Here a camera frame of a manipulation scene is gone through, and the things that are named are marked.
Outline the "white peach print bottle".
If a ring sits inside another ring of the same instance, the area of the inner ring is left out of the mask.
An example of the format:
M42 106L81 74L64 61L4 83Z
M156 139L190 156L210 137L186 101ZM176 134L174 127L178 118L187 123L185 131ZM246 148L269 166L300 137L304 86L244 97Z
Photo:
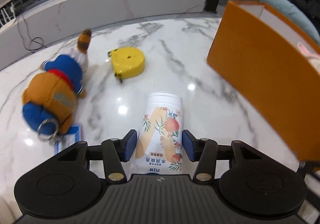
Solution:
M183 100L168 92L148 96L131 174L175 175L183 172Z

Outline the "blue orange plush toy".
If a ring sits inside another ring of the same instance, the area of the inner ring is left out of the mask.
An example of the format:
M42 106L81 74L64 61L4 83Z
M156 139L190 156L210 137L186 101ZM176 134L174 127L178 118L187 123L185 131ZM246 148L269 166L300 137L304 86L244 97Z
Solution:
M92 31L83 30L75 48L54 60L44 61L22 95L22 115L26 123L38 134L48 136L47 142L55 144L72 124L78 98L86 96L82 82L88 69L87 51Z

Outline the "blue white card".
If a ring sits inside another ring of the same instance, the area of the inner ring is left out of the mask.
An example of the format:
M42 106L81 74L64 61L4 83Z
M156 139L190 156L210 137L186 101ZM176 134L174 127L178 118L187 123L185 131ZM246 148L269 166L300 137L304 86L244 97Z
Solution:
M54 154L58 154L76 142L82 140L82 125L76 123L71 125L67 133L54 144Z

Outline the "yellow round tape measure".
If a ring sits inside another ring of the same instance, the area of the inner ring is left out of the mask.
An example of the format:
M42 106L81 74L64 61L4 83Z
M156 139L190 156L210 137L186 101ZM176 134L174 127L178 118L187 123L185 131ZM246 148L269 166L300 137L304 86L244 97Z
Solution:
M140 75L145 69L144 53L135 47L121 47L108 52L114 76L120 83Z

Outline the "orange storage box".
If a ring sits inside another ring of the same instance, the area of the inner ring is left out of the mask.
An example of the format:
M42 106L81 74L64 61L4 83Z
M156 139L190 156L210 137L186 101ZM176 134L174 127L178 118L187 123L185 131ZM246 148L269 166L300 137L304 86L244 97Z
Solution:
M301 161L319 160L319 74L297 47L317 43L268 4L227 2L207 63L268 121Z

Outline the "white marble tv console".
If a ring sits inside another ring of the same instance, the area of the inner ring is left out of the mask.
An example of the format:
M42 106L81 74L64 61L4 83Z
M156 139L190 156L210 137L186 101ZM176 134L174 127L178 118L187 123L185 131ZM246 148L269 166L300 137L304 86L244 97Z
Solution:
M166 14L200 13L206 0L49 0L28 11L1 32L1 69L29 55L29 28L46 46L120 21Z

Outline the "light blue cushion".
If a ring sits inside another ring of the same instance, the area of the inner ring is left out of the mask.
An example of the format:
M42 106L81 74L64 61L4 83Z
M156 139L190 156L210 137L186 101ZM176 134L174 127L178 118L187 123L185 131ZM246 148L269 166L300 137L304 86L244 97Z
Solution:
M319 32L311 20L289 0L257 0L267 3L294 22L319 45Z

